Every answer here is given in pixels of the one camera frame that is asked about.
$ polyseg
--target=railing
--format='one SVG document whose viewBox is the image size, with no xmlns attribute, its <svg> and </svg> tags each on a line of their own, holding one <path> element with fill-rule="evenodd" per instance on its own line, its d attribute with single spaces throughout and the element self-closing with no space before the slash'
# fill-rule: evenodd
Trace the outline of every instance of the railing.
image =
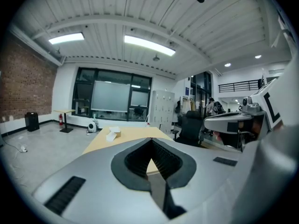
<svg viewBox="0 0 299 224">
<path fill-rule="evenodd" d="M 235 82 L 229 84 L 220 84 L 218 85 L 219 93 L 258 90 L 257 82 L 258 80 L 248 80 L 248 81 Z"/>
</svg>

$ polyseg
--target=black speaker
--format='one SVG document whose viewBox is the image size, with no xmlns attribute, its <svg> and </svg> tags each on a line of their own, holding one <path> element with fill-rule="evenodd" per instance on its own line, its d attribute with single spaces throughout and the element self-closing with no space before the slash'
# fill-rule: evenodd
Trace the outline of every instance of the black speaker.
<svg viewBox="0 0 299 224">
<path fill-rule="evenodd" d="M 27 112 L 27 114 L 25 114 L 25 123 L 26 123 L 26 129 L 29 132 L 39 129 L 37 113 Z"/>
</svg>

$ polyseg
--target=brick wall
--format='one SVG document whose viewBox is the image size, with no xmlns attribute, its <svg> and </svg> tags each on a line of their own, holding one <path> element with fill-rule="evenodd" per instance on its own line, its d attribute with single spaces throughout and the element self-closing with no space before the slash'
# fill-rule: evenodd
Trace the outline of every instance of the brick wall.
<svg viewBox="0 0 299 224">
<path fill-rule="evenodd" d="M 26 44 L 8 35 L 0 52 L 0 122 L 21 119 L 27 112 L 50 114 L 57 72 Z"/>
</svg>

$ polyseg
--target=high table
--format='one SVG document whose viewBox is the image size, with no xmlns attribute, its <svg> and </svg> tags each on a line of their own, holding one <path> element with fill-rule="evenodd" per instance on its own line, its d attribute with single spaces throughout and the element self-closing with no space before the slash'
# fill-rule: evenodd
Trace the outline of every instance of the high table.
<svg viewBox="0 0 299 224">
<path fill-rule="evenodd" d="M 112 142 L 106 141 L 106 135 L 110 133 L 109 126 L 104 127 L 100 133 L 92 140 L 89 146 L 84 150 L 83 154 L 88 152 L 117 145 L 123 142 L 128 142 L 143 138 L 163 138 L 172 140 L 156 127 L 120 127 L 121 136 L 115 138 Z M 151 159 L 148 165 L 147 174 L 157 173 L 158 169 Z"/>
<path fill-rule="evenodd" d="M 66 114 L 71 113 L 71 112 L 75 112 L 75 110 L 54 110 L 54 111 L 59 112 L 59 113 L 64 113 L 64 125 L 65 125 L 65 127 L 62 130 L 60 130 L 60 132 L 69 133 L 70 131 L 72 131 L 73 129 L 67 127 Z"/>
</svg>

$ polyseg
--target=ceiling light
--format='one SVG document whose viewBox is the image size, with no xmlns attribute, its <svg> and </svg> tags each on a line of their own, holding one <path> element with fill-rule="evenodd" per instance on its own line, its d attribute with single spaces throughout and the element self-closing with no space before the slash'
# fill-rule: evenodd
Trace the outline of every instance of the ceiling light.
<svg viewBox="0 0 299 224">
<path fill-rule="evenodd" d="M 167 47 L 161 46 L 161 45 L 153 43 L 153 42 L 149 42 L 149 41 L 144 40 L 144 39 L 129 36 L 129 35 L 125 36 L 125 43 L 130 43 L 130 44 L 146 47 L 146 48 L 164 53 L 164 54 L 169 55 L 169 56 L 172 56 L 174 53 L 176 53 L 176 51 L 174 51 L 172 49 L 169 49 Z"/>
<path fill-rule="evenodd" d="M 82 33 L 74 33 L 69 35 L 63 35 L 59 37 L 55 37 L 49 40 L 49 42 L 54 45 L 62 42 L 71 42 L 71 41 L 80 41 L 84 40 Z"/>
</svg>

